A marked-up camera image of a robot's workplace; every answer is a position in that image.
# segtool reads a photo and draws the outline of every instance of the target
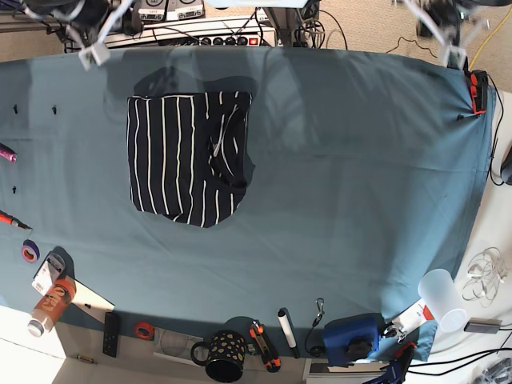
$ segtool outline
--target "red screwdriver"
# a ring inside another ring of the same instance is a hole
[[[16,218],[13,218],[11,216],[8,216],[7,214],[3,214],[0,212],[0,222],[6,222],[10,226],[16,226],[18,228],[21,228],[23,230],[30,230],[31,228],[29,226],[26,226]]]

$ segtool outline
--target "black remote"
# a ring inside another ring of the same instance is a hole
[[[118,355],[118,336],[121,318],[114,312],[105,312],[103,329],[103,353],[115,358]]]

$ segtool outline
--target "wire bundle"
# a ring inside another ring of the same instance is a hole
[[[310,46],[313,49],[322,48],[324,42],[326,42],[326,48],[328,48],[329,40],[330,40],[331,36],[335,32],[339,32],[343,36],[343,41],[345,43],[345,50],[349,49],[348,44],[346,43],[345,32],[343,31],[343,28],[340,25],[340,23],[338,22],[338,20],[332,14],[327,12],[326,10],[320,10],[319,5],[317,3],[306,7],[304,10],[302,10],[300,12],[299,12],[299,10],[296,10],[295,12],[297,14],[297,23],[298,23],[298,28],[294,31],[294,37],[295,37],[296,42],[301,42],[303,44],[307,44],[307,42],[309,42],[309,40],[310,40],[311,41]],[[329,33],[327,40],[326,40],[326,28],[324,27],[322,22],[320,22],[320,20],[318,20],[318,14],[321,12],[329,15],[336,22],[336,24],[338,26],[337,30],[332,30]]]
[[[498,295],[499,285],[506,280],[507,269],[502,253],[491,247],[475,255],[467,274],[470,280],[462,289],[462,298],[468,302],[480,301],[484,308],[488,308]]]

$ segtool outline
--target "white cup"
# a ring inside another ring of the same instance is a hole
[[[432,270],[423,276],[418,293],[443,332],[455,332],[466,324],[462,296],[447,270]]]

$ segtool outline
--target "cap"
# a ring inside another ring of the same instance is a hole
[[[37,320],[30,320],[29,325],[26,326],[32,336],[36,338],[40,338],[42,334],[44,334],[45,329],[42,327],[42,324]]]

